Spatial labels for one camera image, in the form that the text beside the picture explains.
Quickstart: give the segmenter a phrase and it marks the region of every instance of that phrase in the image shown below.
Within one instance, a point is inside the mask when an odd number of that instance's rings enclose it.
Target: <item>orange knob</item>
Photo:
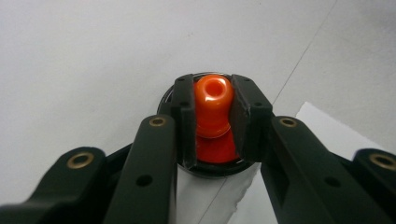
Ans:
[[[233,100],[233,86],[219,75],[202,77],[194,86],[197,135],[216,138],[230,130],[228,113]]]

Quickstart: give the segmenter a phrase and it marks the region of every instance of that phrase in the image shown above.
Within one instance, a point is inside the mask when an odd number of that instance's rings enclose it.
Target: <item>red base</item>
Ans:
[[[199,161],[224,163],[239,159],[235,153],[235,144],[233,143],[233,132],[231,129],[218,138],[197,136],[196,140],[196,152]]]

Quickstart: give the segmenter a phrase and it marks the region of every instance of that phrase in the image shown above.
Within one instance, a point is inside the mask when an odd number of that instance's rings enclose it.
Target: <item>red knob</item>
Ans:
[[[233,86],[219,75],[202,77],[195,84],[197,135],[216,138],[230,130],[228,114],[233,100]]]

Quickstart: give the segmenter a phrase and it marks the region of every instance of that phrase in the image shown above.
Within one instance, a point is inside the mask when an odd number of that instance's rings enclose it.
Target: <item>white surface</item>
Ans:
[[[377,143],[333,119],[310,103],[302,106],[296,118],[304,122],[327,149],[346,159],[352,160],[356,150],[362,148],[373,147],[384,150]],[[233,213],[229,224],[258,222],[277,223],[260,172],[254,176],[252,185],[237,205],[237,210]]]
[[[189,73],[250,77],[277,115],[309,101],[395,152],[395,5],[0,1],[0,204],[25,200],[72,148],[133,142]]]

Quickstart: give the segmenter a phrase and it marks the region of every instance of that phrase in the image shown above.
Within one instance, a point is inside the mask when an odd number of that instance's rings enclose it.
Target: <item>red object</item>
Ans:
[[[194,93],[198,160],[212,163],[237,160],[228,121],[233,100],[230,81],[223,76],[207,75],[195,83]]]

